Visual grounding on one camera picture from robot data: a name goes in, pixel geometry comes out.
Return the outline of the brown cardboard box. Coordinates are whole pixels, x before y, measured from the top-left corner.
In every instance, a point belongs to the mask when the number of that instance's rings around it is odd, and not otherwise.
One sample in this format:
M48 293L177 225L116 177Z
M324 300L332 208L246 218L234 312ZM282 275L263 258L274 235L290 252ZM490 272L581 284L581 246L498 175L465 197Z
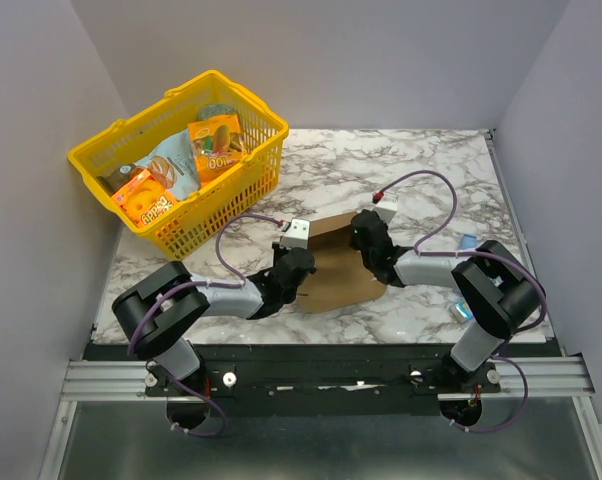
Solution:
M354 212L312 220L308 249L316 272L297 291L296 304L319 314L377 300L387 287L365 268L361 254L350 247Z

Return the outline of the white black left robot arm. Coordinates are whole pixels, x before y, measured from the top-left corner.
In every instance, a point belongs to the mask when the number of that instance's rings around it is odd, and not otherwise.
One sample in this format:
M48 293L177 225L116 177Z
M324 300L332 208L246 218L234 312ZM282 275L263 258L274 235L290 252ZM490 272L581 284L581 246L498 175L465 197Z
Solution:
M311 252L298 247L285 249L273 266L237 282L204 278L171 261L119 295L112 312L128 338L128 353L157 363L178 393L190 395L201 387L203 372L184 334L197 320L269 317L293 303L315 271Z

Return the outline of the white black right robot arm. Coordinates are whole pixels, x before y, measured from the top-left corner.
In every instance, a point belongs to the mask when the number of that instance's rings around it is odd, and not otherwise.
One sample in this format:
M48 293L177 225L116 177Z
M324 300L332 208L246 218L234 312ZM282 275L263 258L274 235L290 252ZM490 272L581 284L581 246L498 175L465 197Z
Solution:
M445 287L458 291L473 318L435 369L436 381L461 392L477 380L490 356L524 330L534 313L547 315L543 287L498 241L455 252L420 251L393 243L378 213L364 210L351 220L351 247L376 280L396 288Z

